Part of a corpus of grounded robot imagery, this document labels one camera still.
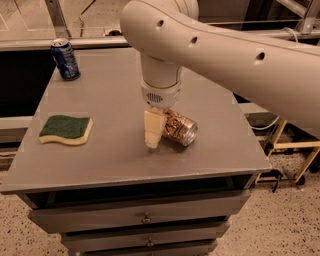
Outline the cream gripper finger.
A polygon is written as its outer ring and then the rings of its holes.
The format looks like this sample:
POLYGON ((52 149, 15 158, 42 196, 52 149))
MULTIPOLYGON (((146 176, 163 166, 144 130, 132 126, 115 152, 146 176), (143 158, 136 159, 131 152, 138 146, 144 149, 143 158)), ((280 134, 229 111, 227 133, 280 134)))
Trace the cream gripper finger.
POLYGON ((145 144, 149 148, 155 149, 158 146, 166 122, 166 115, 159 110, 149 109, 144 112, 145 144))

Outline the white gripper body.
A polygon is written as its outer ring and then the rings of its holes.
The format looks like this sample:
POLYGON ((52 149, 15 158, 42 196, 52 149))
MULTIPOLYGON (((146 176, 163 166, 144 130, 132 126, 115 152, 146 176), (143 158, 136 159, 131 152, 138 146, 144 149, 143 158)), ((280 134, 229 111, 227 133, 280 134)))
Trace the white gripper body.
POLYGON ((141 81, 143 100, 158 109, 171 108, 179 100, 182 80, 150 79, 141 81))

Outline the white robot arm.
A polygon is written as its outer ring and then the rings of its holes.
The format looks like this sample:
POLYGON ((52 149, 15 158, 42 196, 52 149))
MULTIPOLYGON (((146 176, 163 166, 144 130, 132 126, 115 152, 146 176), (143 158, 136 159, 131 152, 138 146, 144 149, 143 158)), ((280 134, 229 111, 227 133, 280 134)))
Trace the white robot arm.
POLYGON ((120 27, 140 52, 142 97, 172 107, 181 68, 219 84, 317 137, 320 135, 320 48, 209 26, 195 0, 131 0, 120 27))

